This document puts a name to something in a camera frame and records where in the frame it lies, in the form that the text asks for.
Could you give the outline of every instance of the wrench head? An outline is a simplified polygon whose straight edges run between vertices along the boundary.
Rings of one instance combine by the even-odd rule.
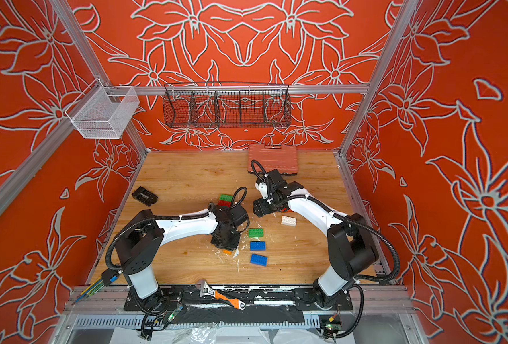
[[[199,279],[196,287],[201,291],[201,297],[206,296],[206,295],[214,297],[214,295],[215,295],[214,290],[212,288],[210,288],[210,286],[208,285],[208,282],[206,282],[206,279],[205,280]]]

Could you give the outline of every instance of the green lego brick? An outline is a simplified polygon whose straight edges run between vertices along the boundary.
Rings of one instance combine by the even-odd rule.
[[[222,201],[231,202],[232,199],[233,199],[233,196],[223,195],[223,194],[220,195],[220,200],[222,200]]]
[[[249,229],[249,238],[261,238],[261,237],[263,237],[263,228]]]

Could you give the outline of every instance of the orange wrench handle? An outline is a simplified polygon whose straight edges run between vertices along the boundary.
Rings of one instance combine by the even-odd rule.
[[[241,306],[240,306],[240,300],[238,299],[230,299],[226,296],[223,296],[222,294],[218,293],[217,291],[215,291],[216,294],[214,295],[214,298],[218,299],[218,300],[222,300],[222,301],[225,301],[227,304],[237,308],[237,309],[242,309]]]

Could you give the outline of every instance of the adjustable wrench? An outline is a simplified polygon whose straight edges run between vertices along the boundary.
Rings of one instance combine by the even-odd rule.
[[[208,283],[206,282],[206,279],[201,279],[197,282],[197,288],[201,291],[201,297],[203,296],[212,296],[213,298],[217,299],[217,300],[222,300],[224,303],[230,305],[230,306],[233,306],[237,309],[240,309],[240,310],[243,310],[244,308],[246,308],[246,305],[243,301],[239,300],[239,299],[231,299],[231,298],[228,298],[220,293],[218,293],[217,291],[215,291],[214,289],[210,288],[210,286],[208,285]]]

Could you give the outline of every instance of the white lego brick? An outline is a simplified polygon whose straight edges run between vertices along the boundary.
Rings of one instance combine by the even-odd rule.
[[[288,216],[283,216],[283,218],[281,218],[281,224],[285,224],[287,226],[296,227],[296,218],[294,218],[294,217],[288,217]]]

